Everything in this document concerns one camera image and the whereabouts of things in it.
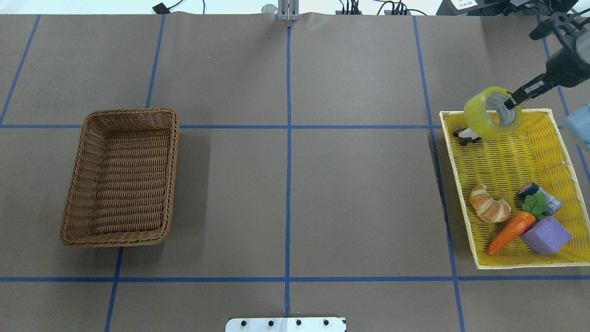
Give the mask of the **yellow tape roll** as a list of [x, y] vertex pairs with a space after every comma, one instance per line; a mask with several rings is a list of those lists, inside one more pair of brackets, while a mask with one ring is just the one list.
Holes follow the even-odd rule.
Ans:
[[504, 103], [512, 95], [498, 86], [491, 86], [471, 97], [464, 105], [466, 126], [482, 139], [495, 140], [515, 131], [522, 123], [519, 106], [508, 108]]

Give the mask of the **yellow plastic basket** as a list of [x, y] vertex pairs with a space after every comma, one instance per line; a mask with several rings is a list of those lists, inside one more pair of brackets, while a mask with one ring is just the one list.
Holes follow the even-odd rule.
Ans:
[[[524, 109], [517, 130], [496, 140], [484, 139], [466, 146], [461, 146], [453, 136], [455, 130], [466, 127], [463, 111], [441, 111], [439, 116], [476, 267], [587, 267], [589, 215], [553, 112], [548, 108]], [[572, 238], [555, 254], [535, 254], [517, 238], [489, 255], [489, 244], [503, 224], [488, 223], [476, 214], [469, 200], [472, 189], [485, 185], [493, 199], [506, 199], [515, 213], [524, 202], [518, 197], [518, 190], [528, 182], [537, 183], [562, 202], [555, 217]]]

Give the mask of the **brown wicker basket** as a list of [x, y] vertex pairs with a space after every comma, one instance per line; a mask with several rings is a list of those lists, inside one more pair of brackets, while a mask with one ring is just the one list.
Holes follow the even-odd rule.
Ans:
[[86, 116], [60, 225], [79, 248], [159, 244], [173, 215], [179, 115], [170, 108]]

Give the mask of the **panda figurine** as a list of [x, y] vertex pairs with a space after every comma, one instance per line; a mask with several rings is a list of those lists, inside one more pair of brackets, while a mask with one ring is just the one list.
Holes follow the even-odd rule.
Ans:
[[482, 141], [482, 138], [475, 134], [470, 128], [461, 128], [455, 130], [452, 135], [460, 140], [461, 146], [466, 146], [470, 143], [478, 143]]

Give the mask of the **small black-lidded jar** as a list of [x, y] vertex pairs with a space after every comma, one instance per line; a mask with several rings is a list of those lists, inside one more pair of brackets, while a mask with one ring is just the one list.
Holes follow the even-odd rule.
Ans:
[[523, 200], [523, 209], [537, 218], [552, 216], [563, 206], [563, 202], [534, 182], [523, 185], [518, 190], [518, 196]]

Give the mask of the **toy carrot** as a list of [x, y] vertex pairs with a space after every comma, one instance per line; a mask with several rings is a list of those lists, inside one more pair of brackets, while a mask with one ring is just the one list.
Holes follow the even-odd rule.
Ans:
[[491, 241], [487, 251], [488, 255], [493, 255], [499, 252], [502, 248], [510, 244], [512, 240], [531, 229], [531, 227], [542, 218], [542, 216], [537, 218], [537, 216], [525, 211], [523, 209], [523, 204], [522, 208], [514, 214], [505, 227]]

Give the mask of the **toy croissant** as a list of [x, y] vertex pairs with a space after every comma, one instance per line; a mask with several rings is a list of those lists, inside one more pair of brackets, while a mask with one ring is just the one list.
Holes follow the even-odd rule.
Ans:
[[505, 198], [493, 199], [487, 192], [487, 186], [478, 184], [470, 192], [469, 202], [476, 214], [487, 223], [495, 224], [506, 221], [512, 208]]

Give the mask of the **purple foam block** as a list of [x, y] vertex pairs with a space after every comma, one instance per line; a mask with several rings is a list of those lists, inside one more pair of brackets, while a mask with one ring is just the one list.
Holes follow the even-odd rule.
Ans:
[[556, 254], [572, 238], [572, 233], [554, 216], [547, 216], [520, 237], [535, 254], [548, 255]]

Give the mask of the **small black usb device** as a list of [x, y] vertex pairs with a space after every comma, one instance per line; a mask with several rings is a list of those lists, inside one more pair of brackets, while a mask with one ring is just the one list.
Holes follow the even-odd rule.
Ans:
[[155, 6], [152, 7], [152, 10], [154, 11], [154, 13], [159, 14], [159, 15], [165, 15], [167, 13], [170, 13], [169, 8], [167, 6], [165, 6], [164, 3], [156, 4]]

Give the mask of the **aluminium frame post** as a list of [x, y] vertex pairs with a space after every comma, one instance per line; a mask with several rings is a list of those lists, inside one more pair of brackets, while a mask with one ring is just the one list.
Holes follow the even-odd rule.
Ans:
[[278, 21], [299, 21], [299, 0], [279, 0], [277, 2]]

